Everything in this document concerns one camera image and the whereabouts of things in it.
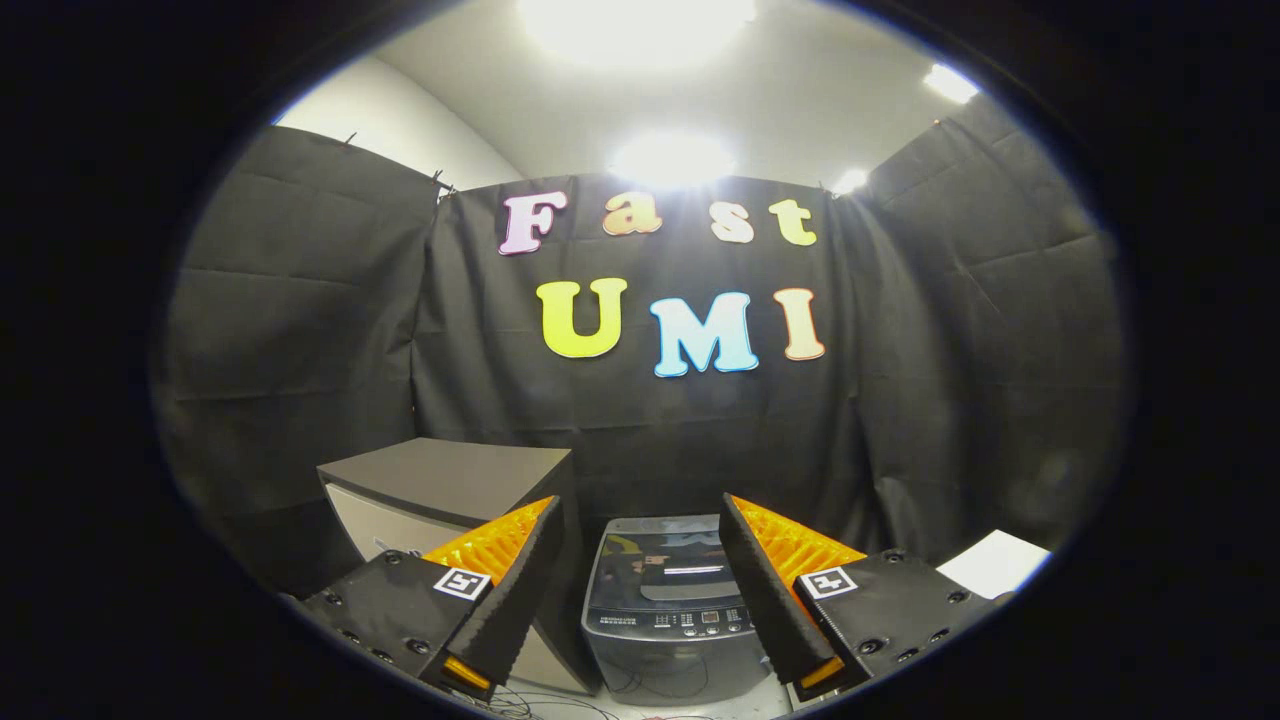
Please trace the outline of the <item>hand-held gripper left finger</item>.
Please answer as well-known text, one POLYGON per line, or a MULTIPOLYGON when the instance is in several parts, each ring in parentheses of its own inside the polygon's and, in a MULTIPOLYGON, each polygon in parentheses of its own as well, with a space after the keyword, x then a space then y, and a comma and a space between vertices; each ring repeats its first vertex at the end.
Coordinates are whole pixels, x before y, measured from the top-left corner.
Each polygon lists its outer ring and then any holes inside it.
POLYGON ((509 679, 563 543, 564 509, 552 495, 424 556, 387 550, 298 609, 416 682, 489 701, 509 679))

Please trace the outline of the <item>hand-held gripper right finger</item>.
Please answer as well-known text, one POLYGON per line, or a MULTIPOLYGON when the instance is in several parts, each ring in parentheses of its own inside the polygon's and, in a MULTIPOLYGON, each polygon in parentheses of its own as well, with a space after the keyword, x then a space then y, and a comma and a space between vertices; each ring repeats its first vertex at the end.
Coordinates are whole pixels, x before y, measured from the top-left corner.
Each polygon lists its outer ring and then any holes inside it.
POLYGON ((905 550, 854 550, 723 495, 719 537, 774 673, 800 701, 932 656, 997 603, 905 550))

